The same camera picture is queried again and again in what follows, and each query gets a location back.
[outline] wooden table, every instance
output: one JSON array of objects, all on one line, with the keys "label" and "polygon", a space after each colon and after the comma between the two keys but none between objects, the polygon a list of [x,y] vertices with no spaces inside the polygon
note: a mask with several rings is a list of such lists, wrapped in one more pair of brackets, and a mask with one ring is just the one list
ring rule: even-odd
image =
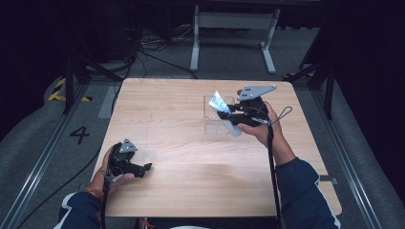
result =
[{"label": "wooden table", "polygon": [[[144,178],[109,197],[109,217],[276,216],[266,148],[254,136],[205,132],[203,97],[234,96],[245,85],[273,85],[262,95],[282,119],[286,139],[300,158],[327,175],[309,125],[287,82],[136,79],[123,82],[96,168],[104,153],[129,138],[139,150],[133,163],[152,162]],[[320,187],[335,214],[342,212],[330,181]]]}]

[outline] dark blue sleeve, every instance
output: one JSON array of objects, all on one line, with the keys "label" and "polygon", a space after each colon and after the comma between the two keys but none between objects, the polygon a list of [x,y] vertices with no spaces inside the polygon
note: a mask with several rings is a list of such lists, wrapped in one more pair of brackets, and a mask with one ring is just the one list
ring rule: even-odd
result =
[{"label": "dark blue sleeve", "polygon": [[101,201],[90,193],[67,195],[59,210],[59,223],[54,229],[99,229]]},{"label": "dark blue sleeve", "polygon": [[319,175],[298,157],[276,166],[281,214],[288,229],[340,228],[340,222],[318,188]]}]

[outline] yellow tape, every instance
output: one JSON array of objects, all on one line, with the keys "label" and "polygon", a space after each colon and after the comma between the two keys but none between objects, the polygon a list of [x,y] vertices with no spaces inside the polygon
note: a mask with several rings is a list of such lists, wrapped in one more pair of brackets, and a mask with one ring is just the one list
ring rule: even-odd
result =
[{"label": "yellow tape", "polygon": [[[51,96],[48,98],[48,100],[66,101],[66,96],[58,95],[60,89],[65,84],[65,82],[66,82],[65,76],[62,75],[59,81],[57,82],[56,86],[54,87],[53,92],[51,93]],[[93,98],[89,96],[84,96],[81,99],[82,102],[91,102],[92,100]]]}]

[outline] number 4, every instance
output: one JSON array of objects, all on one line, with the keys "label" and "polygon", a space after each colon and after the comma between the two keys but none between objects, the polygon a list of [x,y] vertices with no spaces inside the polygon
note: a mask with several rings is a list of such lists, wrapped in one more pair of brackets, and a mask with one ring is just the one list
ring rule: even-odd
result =
[{"label": "number 4", "polygon": [[80,139],[78,140],[77,145],[81,144],[81,141],[83,140],[84,136],[89,136],[90,134],[86,134],[87,128],[84,126],[81,126],[79,129],[71,133],[71,136],[80,136]]}]

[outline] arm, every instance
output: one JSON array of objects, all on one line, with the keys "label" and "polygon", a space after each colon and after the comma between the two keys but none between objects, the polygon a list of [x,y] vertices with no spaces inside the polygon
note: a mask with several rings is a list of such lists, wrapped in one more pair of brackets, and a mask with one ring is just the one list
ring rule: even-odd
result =
[{"label": "arm", "polygon": [[[277,114],[266,102],[268,117],[276,120]],[[267,126],[238,127],[268,147]],[[276,176],[281,194],[281,214],[287,228],[340,228],[340,222],[318,188],[319,175],[310,164],[298,158],[284,138],[279,121],[272,124],[274,138],[272,150],[276,163]]]},{"label": "arm", "polygon": [[[62,206],[59,210],[59,221],[54,229],[100,228],[101,223],[97,213],[101,209],[101,202],[103,201],[103,172],[107,169],[108,158],[111,152],[112,148],[105,154],[102,165],[93,176],[88,188],[84,189],[82,192],[69,194],[63,199]],[[125,174],[117,182],[111,183],[109,195],[111,195],[120,184],[132,178],[134,178],[133,174]]]}]

